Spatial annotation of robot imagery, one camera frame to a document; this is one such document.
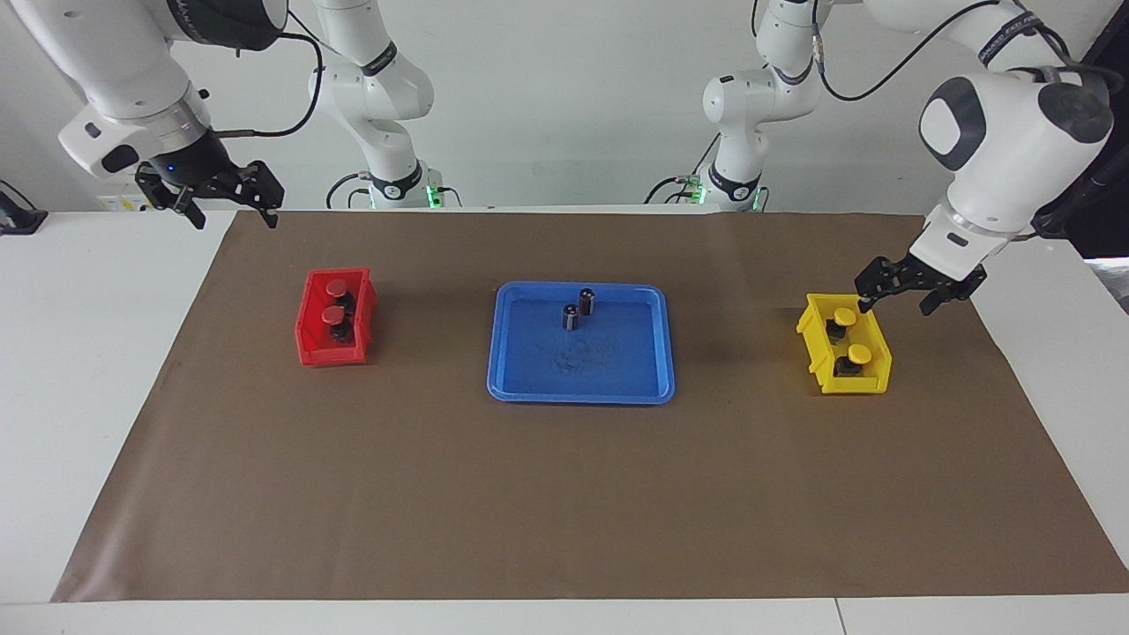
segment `green light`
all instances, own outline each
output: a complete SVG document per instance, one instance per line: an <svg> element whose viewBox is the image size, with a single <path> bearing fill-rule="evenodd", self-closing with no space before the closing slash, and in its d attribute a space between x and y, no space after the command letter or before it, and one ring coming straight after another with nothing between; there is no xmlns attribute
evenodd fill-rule
<svg viewBox="0 0 1129 635"><path fill-rule="evenodd" d="M706 198L706 189L702 188L702 182L697 176L688 179L686 185L690 186L690 202L700 203Z"/></svg>
<svg viewBox="0 0 1129 635"><path fill-rule="evenodd" d="M438 209L443 207L443 192L440 192L438 188L428 185L427 199L428 199L428 205L431 206L431 209Z"/></svg>

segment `capacitor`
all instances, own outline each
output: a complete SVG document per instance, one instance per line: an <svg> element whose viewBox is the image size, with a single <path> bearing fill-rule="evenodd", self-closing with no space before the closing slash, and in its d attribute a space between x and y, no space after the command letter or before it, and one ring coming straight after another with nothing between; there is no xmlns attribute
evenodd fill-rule
<svg viewBox="0 0 1129 635"><path fill-rule="evenodd" d="M575 304L564 306L561 325L564 327L566 331L575 331L580 325L580 310Z"/></svg>
<svg viewBox="0 0 1129 635"><path fill-rule="evenodd" d="M596 292L592 289L580 289L580 315L592 315L596 306Z"/></svg>
<svg viewBox="0 0 1129 635"><path fill-rule="evenodd" d="M874 354L870 353L869 348L860 343L852 343L847 349L847 355L835 359L834 375L837 377L861 375L863 367L873 359Z"/></svg>
<svg viewBox="0 0 1129 635"><path fill-rule="evenodd" d="M352 323L347 319L343 306L336 304L326 306L322 311L322 322L330 328L330 337L333 341L344 343L352 337Z"/></svg>
<svg viewBox="0 0 1129 635"><path fill-rule="evenodd" d="M334 303L345 310L347 316L351 316L357 310L357 298L349 293L349 285L341 278L334 278L325 285L325 293L333 298Z"/></svg>
<svg viewBox="0 0 1129 635"><path fill-rule="evenodd" d="M837 308L832 319L828 320L828 339L831 343L839 343L839 340L847 337L847 329L854 327L856 322L858 316L854 311L844 306Z"/></svg>

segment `white wall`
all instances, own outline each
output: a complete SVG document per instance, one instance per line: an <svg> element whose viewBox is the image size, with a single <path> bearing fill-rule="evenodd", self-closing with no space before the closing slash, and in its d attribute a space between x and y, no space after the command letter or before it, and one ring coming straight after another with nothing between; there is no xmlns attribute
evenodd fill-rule
<svg viewBox="0 0 1129 635"><path fill-rule="evenodd" d="M1026 3L1080 55L1119 0ZM291 5L316 28L309 3ZM747 1L380 5L400 50L436 86L431 114L408 123L417 150L473 206L639 202L662 177L688 172L712 138L701 112L707 80L760 66ZM831 80L847 93L869 86L917 42L875 26L861 6L837 8L824 37ZM240 60L192 44L177 44L174 54L211 92L217 127L280 129L304 112L313 54L303 43ZM865 102L824 97L804 120L765 125L771 207L928 211L948 175L921 147L917 118L942 81L978 68L968 51L937 42ZM0 104L10 101L9 81ZM41 112L19 114L50 137L61 124ZM322 118L288 139L231 140L228 148L239 163L266 160L291 209L321 207L338 176L364 167L360 150Z"/></svg>
<svg viewBox="0 0 1129 635"><path fill-rule="evenodd" d="M55 137L81 107L78 92L0 2L0 179L41 208L97 208L96 183Z"/></svg>

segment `red cap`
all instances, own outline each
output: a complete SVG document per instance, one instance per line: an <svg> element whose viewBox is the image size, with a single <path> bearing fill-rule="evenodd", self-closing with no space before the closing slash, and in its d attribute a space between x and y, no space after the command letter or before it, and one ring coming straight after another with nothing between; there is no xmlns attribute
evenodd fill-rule
<svg viewBox="0 0 1129 635"><path fill-rule="evenodd" d="M330 294L331 297L343 297L349 293L349 285L341 278L334 278L330 280L330 284L325 285L325 293Z"/></svg>
<svg viewBox="0 0 1129 635"><path fill-rule="evenodd" d="M345 321L345 310L341 306L333 305L326 306L325 311L322 312L322 322L331 327L336 327L341 322Z"/></svg>

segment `yellow bin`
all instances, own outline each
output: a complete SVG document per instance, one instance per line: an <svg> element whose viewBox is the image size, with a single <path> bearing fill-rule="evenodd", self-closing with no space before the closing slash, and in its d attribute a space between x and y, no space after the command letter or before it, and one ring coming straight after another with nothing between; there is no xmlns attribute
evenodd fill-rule
<svg viewBox="0 0 1129 635"><path fill-rule="evenodd" d="M829 322L844 333L832 341ZM878 329L874 311L860 313L858 296L852 294L807 294L807 310L796 325L803 333L807 354L812 358L808 372L815 375L824 394L886 392L890 366L893 360L886 339ZM856 375L835 376L835 360L847 357L861 365Z"/></svg>

